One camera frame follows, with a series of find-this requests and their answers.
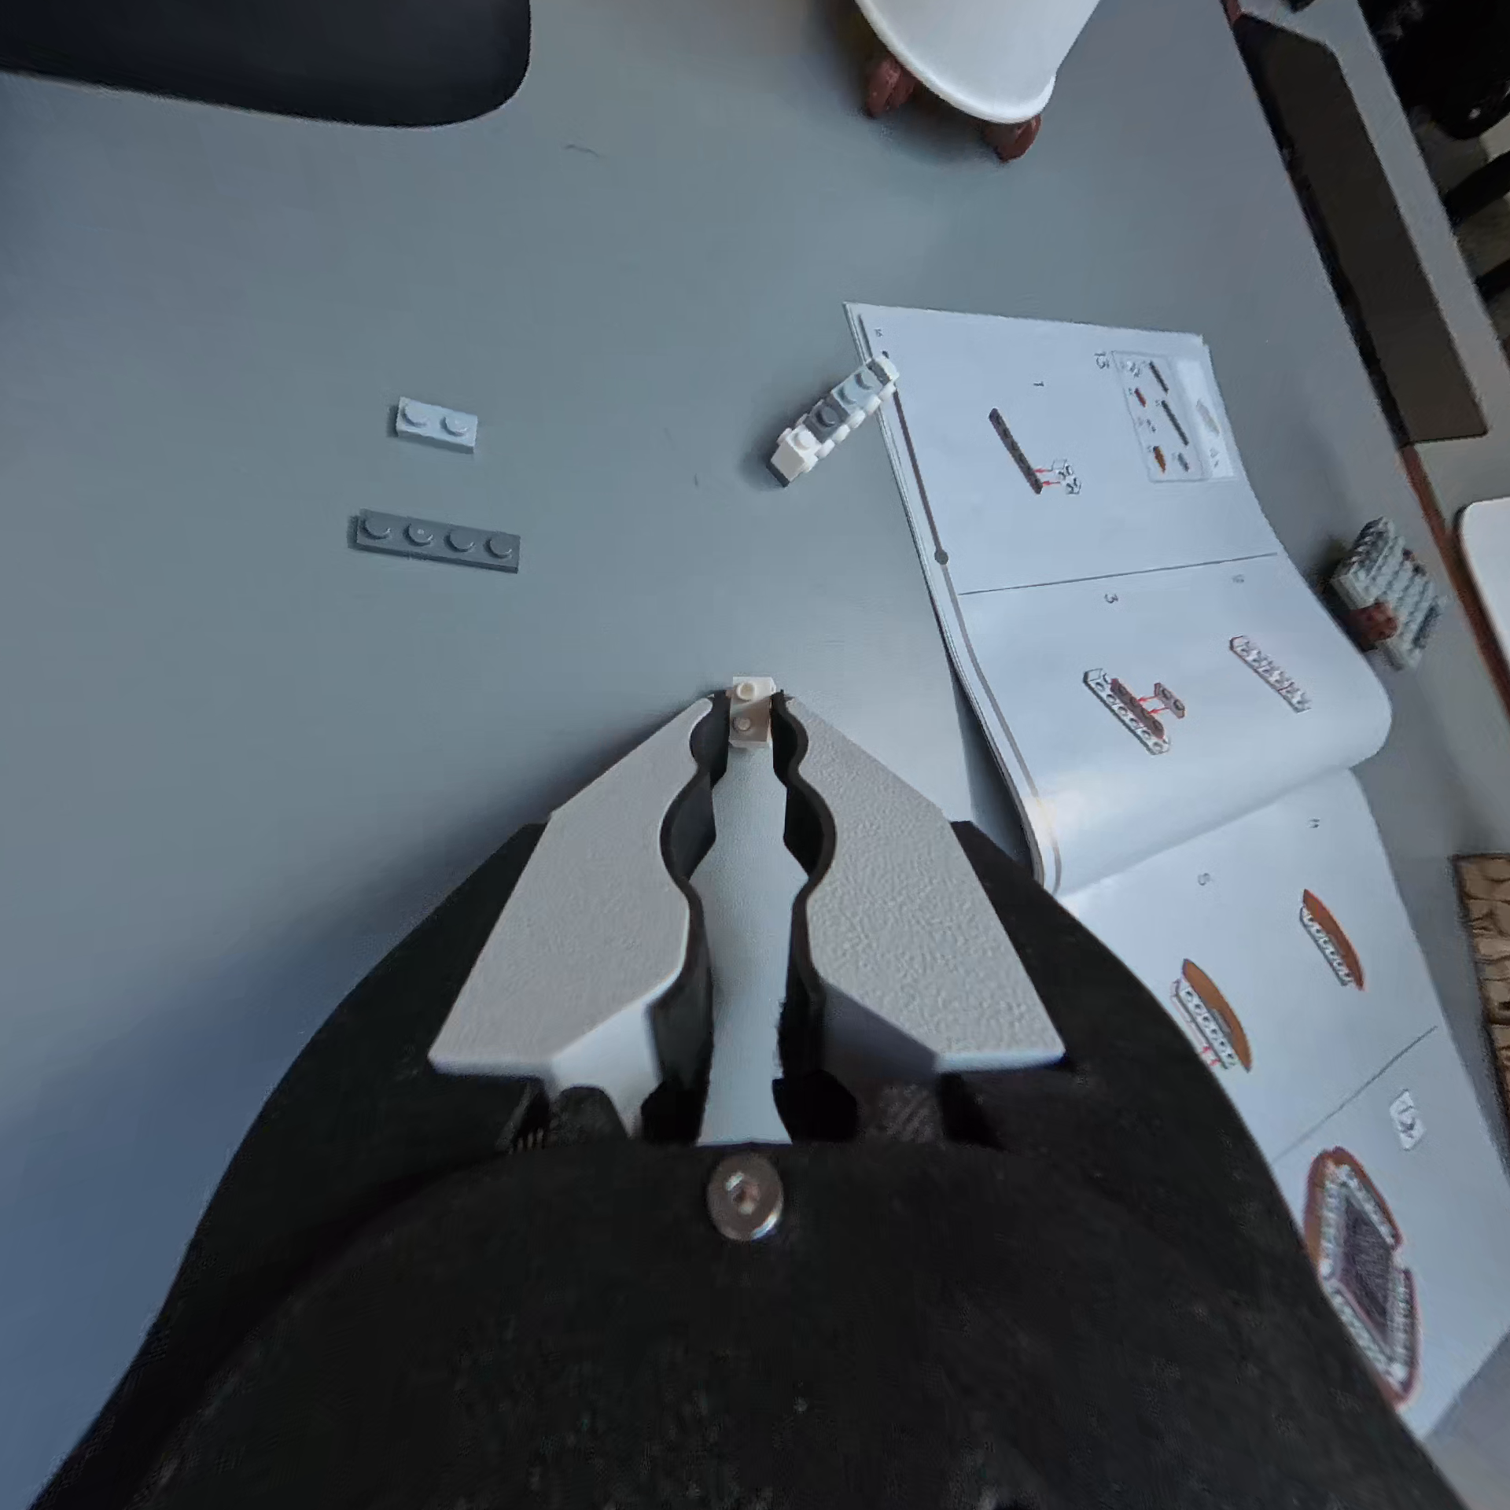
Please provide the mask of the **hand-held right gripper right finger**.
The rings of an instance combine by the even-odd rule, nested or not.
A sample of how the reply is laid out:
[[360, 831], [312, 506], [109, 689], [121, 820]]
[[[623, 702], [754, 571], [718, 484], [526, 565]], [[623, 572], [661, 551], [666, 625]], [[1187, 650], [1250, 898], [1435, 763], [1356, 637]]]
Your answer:
[[770, 702], [790, 907], [779, 1078], [794, 1142], [936, 1117], [939, 1081], [1063, 1058], [988, 892], [941, 810], [792, 696]]

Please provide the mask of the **light grey two-stud lego plate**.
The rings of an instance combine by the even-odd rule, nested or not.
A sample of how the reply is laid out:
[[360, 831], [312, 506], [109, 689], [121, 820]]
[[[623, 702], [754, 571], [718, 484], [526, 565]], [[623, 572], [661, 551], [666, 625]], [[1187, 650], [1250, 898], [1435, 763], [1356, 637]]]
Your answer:
[[391, 436], [398, 441], [472, 456], [477, 450], [477, 418], [413, 398], [398, 398], [391, 409]]

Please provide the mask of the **black desk mat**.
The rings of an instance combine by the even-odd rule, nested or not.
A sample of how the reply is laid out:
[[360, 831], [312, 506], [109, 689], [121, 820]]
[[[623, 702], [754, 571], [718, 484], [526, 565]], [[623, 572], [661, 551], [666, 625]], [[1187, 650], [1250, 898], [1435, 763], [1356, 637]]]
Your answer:
[[1488, 427], [1346, 76], [1328, 47], [1229, 4], [1232, 39], [1389, 434]]

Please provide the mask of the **black office chair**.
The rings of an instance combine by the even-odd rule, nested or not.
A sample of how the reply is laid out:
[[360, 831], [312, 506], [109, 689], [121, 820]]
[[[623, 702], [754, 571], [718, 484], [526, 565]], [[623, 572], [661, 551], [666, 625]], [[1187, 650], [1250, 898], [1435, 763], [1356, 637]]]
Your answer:
[[1362, 3], [1360, 10], [1407, 112], [1457, 143], [1506, 123], [1506, 3]]

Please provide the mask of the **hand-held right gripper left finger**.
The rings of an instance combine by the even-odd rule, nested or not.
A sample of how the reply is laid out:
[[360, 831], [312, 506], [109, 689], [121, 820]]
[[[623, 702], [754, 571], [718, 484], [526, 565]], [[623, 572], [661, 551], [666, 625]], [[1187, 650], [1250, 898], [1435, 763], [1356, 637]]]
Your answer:
[[553, 811], [427, 1052], [434, 1070], [594, 1088], [628, 1131], [697, 1133], [711, 964], [689, 878], [722, 776], [716, 693]]

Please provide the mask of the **white paper cup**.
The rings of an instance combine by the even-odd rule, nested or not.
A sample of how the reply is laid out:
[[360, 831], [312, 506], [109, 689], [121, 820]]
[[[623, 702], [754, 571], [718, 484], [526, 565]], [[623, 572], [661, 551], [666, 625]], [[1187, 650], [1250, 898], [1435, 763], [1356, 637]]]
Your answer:
[[1040, 116], [1096, 3], [858, 3], [889, 53], [945, 105], [979, 123]]

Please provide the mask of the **white and grey lego assembly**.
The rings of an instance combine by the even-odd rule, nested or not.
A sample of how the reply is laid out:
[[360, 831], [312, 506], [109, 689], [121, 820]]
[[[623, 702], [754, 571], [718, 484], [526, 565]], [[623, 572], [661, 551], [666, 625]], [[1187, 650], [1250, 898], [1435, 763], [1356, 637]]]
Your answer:
[[885, 355], [864, 362], [781, 430], [767, 461], [770, 474], [783, 486], [810, 474], [876, 414], [893, 396], [896, 380], [898, 371]]

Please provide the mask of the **brown woven mat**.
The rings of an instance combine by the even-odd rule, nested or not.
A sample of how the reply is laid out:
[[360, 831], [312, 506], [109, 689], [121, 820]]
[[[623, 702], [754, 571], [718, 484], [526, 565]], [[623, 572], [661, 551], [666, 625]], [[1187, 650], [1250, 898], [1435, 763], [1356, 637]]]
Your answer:
[[1455, 856], [1452, 874], [1497, 1076], [1507, 1078], [1507, 856]]

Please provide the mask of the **lego instruction booklet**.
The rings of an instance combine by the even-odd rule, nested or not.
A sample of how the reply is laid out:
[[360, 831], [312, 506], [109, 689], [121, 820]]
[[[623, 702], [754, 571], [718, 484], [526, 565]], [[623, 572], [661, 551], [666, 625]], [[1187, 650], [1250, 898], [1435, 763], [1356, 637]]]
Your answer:
[[1383, 687], [1191, 333], [846, 306], [952, 668], [1040, 885], [1151, 993], [1426, 1435], [1493, 1353], [1506, 1189], [1353, 772]]

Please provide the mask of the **dark grey four-stud lego plate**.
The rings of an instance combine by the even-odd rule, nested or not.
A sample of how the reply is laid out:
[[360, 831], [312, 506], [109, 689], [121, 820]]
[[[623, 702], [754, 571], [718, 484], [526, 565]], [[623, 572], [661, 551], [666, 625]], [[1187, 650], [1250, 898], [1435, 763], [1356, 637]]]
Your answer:
[[360, 511], [348, 526], [348, 544], [357, 553], [409, 562], [441, 562], [490, 574], [517, 574], [517, 535], [416, 517]]

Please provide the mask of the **white rounded device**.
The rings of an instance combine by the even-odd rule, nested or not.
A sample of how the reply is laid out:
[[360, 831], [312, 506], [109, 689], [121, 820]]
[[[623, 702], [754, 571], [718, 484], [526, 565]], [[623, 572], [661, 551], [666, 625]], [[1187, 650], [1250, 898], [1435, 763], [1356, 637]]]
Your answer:
[[1475, 634], [1507, 707], [1507, 497], [1468, 504], [1453, 529], [1475, 605]]

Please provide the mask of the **grey and brown lego assembly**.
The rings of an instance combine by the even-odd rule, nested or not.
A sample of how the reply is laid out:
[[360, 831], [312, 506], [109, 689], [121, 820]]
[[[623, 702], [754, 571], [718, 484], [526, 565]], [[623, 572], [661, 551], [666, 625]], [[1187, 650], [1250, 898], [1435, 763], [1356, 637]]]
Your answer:
[[1385, 518], [1369, 520], [1331, 569], [1329, 594], [1362, 651], [1410, 671], [1441, 619], [1441, 592]]

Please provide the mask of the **black padded wrist rest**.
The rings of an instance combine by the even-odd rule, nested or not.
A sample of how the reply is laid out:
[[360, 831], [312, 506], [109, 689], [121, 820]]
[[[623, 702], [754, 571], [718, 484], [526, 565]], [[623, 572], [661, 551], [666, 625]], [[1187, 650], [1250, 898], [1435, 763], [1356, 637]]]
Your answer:
[[1, 69], [174, 101], [378, 128], [508, 103], [528, 3], [3, 3]]

